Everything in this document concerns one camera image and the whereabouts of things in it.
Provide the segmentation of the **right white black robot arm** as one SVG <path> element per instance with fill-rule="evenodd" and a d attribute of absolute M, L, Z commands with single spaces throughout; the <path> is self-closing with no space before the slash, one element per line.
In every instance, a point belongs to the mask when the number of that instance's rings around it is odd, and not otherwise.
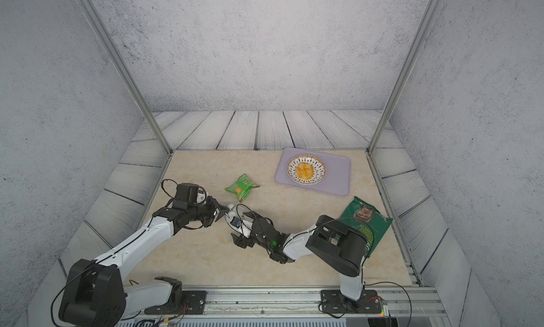
<path fill-rule="evenodd" d="M 286 264 L 306 256 L 317 256 L 338 272 L 340 293 L 358 304 L 364 291 L 363 271 L 368 238 L 362 232 L 327 215 L 299 233 L 281 233 L 272 220 L 254 212 L 230 212 L 225 221 L 234 231 L 232 239 L 240 248 L 259 245 L 270 259 Z"/>

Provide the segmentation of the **white twin-bell alarm clock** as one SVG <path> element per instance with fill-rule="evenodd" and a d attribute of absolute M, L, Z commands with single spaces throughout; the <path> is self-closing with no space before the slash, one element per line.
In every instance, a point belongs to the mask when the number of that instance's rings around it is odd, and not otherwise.
<path fill-rule="evenodd" d="M 225 221 L 228 223 L 229 227 L 235 232 L 240 233 L 241 235 L 248 237 L 249 230 L 246 228 L 245 221 L 238 214 L 236 206 L 234 204 L 228 205 L 228 213 L 225 215 Z"/>

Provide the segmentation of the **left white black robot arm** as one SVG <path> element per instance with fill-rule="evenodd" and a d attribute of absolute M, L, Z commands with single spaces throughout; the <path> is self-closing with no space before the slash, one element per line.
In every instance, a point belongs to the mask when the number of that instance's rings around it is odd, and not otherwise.
<path fill-rule="evenodd" d="M 142 228 L 106 253 L 93 260 L 81 259 L 70 268 L 67 283 L 56 296 L 59 311 L 51 316 L 52 322 L 115 326 L 143 311 L 183 314 L 187 303 L 181 281 L 158 277 L 151 283 L 129 286 L 124 281 L 154 249 L 188 229 L 189 223 L 201 222 L 207 228 L 230 209 L 199 185 L 178 184 L 176 194 Z"/>

